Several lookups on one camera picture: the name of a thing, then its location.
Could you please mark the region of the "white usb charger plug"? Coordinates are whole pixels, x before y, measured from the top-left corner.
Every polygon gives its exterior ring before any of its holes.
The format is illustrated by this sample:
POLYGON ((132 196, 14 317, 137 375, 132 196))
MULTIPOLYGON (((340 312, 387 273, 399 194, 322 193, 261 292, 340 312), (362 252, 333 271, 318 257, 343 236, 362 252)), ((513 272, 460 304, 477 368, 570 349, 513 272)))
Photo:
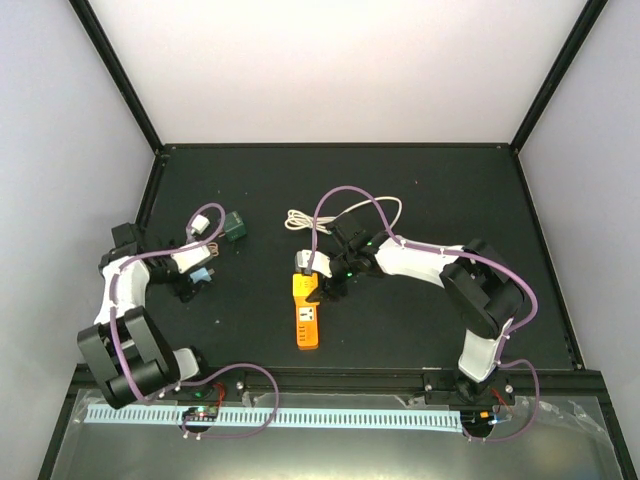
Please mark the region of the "white usb charger plug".
POLYGON ((187 232, 190 235, 201 235, 210 225, 209 219, 202 215, 195 215, 189 222, 187 232))

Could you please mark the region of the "orange power strip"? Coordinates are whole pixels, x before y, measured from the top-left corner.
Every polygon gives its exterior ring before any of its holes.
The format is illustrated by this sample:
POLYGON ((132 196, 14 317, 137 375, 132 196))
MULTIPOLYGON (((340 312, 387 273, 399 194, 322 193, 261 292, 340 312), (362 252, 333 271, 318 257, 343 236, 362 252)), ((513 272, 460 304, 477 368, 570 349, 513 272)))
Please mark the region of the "orange power strip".
POLYGON ((295 298, 296 343, 300 350, 317 349, 319 345, 318 302, 295 298))

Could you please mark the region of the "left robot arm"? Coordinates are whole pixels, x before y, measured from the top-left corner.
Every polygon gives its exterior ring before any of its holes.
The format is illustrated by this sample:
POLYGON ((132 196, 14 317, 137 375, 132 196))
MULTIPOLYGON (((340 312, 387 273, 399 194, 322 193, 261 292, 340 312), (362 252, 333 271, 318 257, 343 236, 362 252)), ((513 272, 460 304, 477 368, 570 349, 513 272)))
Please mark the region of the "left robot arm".
POLYGON ((177 249, 153 252, 142 229, 131 223, 114 227, 112 237, 114 247, 99 263, 105 282, 99 313, 77 335, 104 399, 121 409, 179 386, 193 399, 207 397, 215 384, 213 372, 201 365, 193 347, 170 347, 145 303, 153 284, 166 284, 181 301, 189 301, 211 280, 206 268, 211 251, 191 239, 177 249))

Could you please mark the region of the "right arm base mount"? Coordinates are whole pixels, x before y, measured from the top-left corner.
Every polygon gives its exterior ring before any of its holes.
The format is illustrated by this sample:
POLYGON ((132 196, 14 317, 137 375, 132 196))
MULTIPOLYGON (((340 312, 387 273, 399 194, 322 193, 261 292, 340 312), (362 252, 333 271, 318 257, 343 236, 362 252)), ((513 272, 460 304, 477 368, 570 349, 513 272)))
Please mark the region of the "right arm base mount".
POLYGON ((422 374, 426 400, 450 407, 484 407, 515 404, 507 391, 508 378, 494 371, 487 380, 475 382, 457 369, 427 370, 422 374))

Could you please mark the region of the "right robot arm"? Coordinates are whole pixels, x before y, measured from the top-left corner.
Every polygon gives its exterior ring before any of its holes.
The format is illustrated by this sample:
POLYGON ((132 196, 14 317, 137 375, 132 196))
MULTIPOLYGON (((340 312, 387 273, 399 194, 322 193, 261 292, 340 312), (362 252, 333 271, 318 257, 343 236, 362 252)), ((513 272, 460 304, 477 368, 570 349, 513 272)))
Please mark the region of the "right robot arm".
POLYGON ((386 231, 364 230, 352 215, 338 216, 327 226, 339 247, 336 254, 310 250, 297 254, 297 267, 319 275, 319 286, 309 295, 315 301, 338 299, 347 293, 347 281, 365 274, 403 276, 444 289, 465 328, 457 396, 476 403, 491 390, 490 376, 499 363, 499 350, 514 317, 524 304, 524 288, 499 263, 500 257, 484 241, 463 246, 439 246, 410 241, 386 231))

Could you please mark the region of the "light blue plug adapter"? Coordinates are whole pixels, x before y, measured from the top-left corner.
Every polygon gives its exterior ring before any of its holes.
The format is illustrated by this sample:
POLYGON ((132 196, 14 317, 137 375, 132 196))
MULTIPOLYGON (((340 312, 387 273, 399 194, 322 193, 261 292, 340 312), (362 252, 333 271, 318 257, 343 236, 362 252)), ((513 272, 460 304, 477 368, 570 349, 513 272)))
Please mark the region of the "light blue plug adapter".
POLYGON ((200 282, 209 283, 212 281, 214 274, 215 270, 213 268, 202 267, 191 273, 190 278, 193 284, 197 284, 200 282))

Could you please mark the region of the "yellow cube socket adapter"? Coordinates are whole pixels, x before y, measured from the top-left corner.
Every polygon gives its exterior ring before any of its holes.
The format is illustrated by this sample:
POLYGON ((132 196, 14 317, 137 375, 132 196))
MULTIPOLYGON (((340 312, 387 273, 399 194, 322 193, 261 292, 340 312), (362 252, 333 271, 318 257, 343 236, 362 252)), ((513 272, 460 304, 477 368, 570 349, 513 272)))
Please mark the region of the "yellow cube socket adapter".
POLYGON ((311 293, 318 287, 318 275, 295 273, 292 276, 292 296, 296 302, 306 302, 311 293))

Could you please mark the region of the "green cube socket adapter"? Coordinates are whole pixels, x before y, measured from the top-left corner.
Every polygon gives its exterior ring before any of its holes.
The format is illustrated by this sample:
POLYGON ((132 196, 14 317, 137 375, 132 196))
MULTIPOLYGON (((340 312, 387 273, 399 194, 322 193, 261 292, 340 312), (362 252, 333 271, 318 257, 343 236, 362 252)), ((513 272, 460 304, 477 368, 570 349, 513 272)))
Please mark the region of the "green cube socket adapter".
POLYGON ((247 235, 246 225, 237 211, 229 212, 223 225, 224 238, 233 243, 247 235))

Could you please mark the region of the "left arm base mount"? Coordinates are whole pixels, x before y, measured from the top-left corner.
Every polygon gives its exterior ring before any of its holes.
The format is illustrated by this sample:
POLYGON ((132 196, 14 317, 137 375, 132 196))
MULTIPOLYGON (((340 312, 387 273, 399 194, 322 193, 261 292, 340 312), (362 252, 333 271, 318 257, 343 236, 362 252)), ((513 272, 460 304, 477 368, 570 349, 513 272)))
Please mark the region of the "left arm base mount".
POLYGON ((177 382, 161 388, 154 394, 154 399, 167 399, 170 395, 183 395, 185 398, 196 401, 213 401, 220 403, 226 397, 226 387, 218 380, 209 380, 198 385, 187 385, 185 382, 177 382))

